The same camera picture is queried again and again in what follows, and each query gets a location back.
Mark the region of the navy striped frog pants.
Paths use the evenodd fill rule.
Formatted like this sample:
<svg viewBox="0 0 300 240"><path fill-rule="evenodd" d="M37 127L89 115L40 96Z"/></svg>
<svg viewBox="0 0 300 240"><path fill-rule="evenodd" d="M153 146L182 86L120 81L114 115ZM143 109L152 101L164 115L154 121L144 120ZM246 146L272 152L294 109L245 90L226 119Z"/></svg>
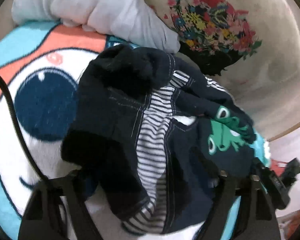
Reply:
<svg viewBox="0 0 300 240"><path fill-rule="evenodd" d="M61 156L99 182L127 231L162 235L206 220L218 172L245 177L255 139L217 82L162 50L120 44L81 76Z"/></svg>

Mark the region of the beige curtain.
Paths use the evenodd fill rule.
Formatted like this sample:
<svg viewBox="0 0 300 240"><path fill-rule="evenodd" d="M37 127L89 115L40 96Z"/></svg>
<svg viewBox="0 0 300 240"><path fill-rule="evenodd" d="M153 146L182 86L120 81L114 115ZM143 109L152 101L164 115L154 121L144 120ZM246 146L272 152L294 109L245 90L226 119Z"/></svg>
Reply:
<svg viewBox="0 0 300 240"><path fill-rule="evenodd" d="M256 129L271 138L300 121L291 106L300 95L300 31L285 0L239 1L262 44L227 69L223 84Z"/></svg>

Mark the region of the turquoise cartoon fleece blanket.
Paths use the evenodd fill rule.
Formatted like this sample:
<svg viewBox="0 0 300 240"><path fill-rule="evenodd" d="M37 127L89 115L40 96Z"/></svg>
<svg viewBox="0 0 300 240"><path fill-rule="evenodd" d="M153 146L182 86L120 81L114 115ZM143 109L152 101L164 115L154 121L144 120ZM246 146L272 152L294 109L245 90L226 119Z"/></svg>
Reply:
<svg viewBox="0 0 300 240"><path fill-rule="evenodd" d="M38 182L61 178L74 170L89 174L64 161L61 146L77 113L81 76L104 50L120 44L139 48L56 22L27 23L0 41L0 230L10 239L19 239L21 220ZM269 166L268 144L255 133L254 158ZM99 183L85 205L102 239L127 239L130 235L135 239L163 235L190 239L207 220L162 235L133 234L112 213Z"/></svg>

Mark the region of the cream floral cushion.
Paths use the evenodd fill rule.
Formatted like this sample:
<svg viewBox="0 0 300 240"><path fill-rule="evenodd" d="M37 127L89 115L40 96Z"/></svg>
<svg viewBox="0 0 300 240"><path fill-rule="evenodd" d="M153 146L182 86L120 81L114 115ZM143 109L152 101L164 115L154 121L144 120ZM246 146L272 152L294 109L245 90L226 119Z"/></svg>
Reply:
<svg viewBox="0 0 300 240"><path fill-rule="evenodd" d="M205 70L232 93L300 89L300 31L285 0L145 0Z"/></svg>

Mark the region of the white plush pillow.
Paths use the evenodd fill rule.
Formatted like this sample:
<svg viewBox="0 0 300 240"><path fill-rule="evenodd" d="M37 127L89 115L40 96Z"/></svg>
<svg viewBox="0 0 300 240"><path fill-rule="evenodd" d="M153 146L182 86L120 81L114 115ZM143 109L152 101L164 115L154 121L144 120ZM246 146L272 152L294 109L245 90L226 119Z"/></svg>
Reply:
<svg viewBox="0 0 300 240"><path fill-rule="evenodd" d="M61 20L67 26L114 35L142 47L176 53L178 34L144 0L13 0L13 21Z"/></svg>

